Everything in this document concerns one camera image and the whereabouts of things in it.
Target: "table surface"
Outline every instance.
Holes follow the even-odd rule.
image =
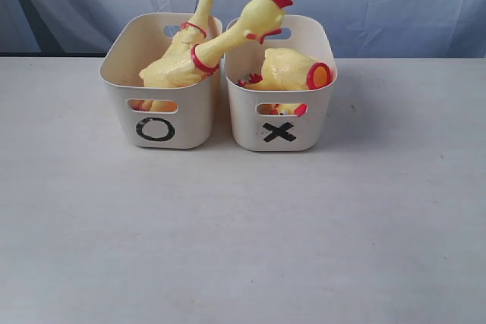
[[[0,58],[0,322],[486,322],[486,60],[338,60],[319,143],[125,139],[96,58]]]

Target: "letter x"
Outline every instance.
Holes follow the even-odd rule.
[[[280,127],[275,127],[275,126],[273,126],[271,124],[265,123],[264,124],[264,128],[266,130],[272,132],[272,133],[269,134],[264,139],[264,141],[265,142],[271,142],[272,140],[274,140],[277,137],[281,137],[284,140],[288,140],[289,142],[292,142],[293,140],[296,140],[297,139],[296,136],[294,136],[294,135],[290,134],[289,132],[287,132],[293,126],[294,125],[292,123],[289,123],[289,122],[286,122],[286,123],[282,124]]]

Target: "rubber chicken head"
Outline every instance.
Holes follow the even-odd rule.
[[[266,36],[282,32],[283,9],[293,4],[292,0],[252,0],[243,9],[237,25],[246,38],[263,43]]]

